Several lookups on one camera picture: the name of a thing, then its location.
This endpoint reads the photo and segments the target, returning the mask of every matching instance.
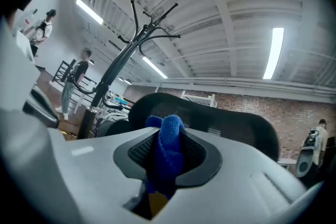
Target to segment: blue plush toy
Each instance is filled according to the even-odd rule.
[[[150,203],[151,198],[158,203],[158,196],[164,197],[167,202],[175,192],[175,179],[183,169],[180,133],[184,126],[178,116],[170,115],[164,119],[150,116],[146,127],[160,128],[154,148],[154,169],[148,173],[146,184]],[[156,215],[159,210],[152,208],[151,205],[152,215]]]

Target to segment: fluorescent light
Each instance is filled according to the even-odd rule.
[[[131,80],[129,80],[129,79],[125,79],[124,82],[126,82],[126,83],[129,84],[129,85],[132,85],[132,82],[131,82]]]
[[[103,19],[100,18],[97,13],[95,13],[91,8],[84,4],[82,0],[76,0],[76,4],[80,6],[87,14],[89,14],[93,19],[95,19],[98,24],[103,23]]]
[[[147,57],[143,57],[142,60],[144,60],[146,63],[148,63],[151,68],[153,68],[157,73],[159,73],[164,79],[167,79],[168,77],[162,73],[150,60],[147,59]]]
[[[284,39],[283,28],[273,28],[272,45],[269,53],[268,63],[263,79],[271,79],[277,67],[282,41]]]

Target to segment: black mesh chair back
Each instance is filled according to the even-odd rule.
[[[133,130],[145,127],[150,116],[178,115],[184,126],[251,145],[273,160],[279,142],[272,125],[261,116],[212,108],[167,93],[153,93],[137,101],[129,113]]]

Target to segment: ceiling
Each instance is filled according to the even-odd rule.
[[[182,38],[155,39],[143,46],[168,79],[163,80],[138,53],[122,70],[123,78],[138,84],[163,83],[163,87],[213,86],[217,92],[219,87],[253,87],[328,98],[336,95],[336,16],[327,0],[135,2],[140,25],[149,22],[143,11],[157,17],[178,3],[161,26]],[[134,32],[130,0],[95,0],[90,7],[104,23],[100,26],[77,8],[81,32],[97,56],[110,63],[124,47],[117,35],[131,39]],[[266,81],[262,77],[275,27],[283,27],[285,33],[276,71]]]

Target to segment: jeans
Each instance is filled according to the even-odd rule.
[[[74,92],[75,85],[70,82],[66,82],[62,92],[62,112],[63,114],[68,114],[69,103],[71,99],[71,95]]]

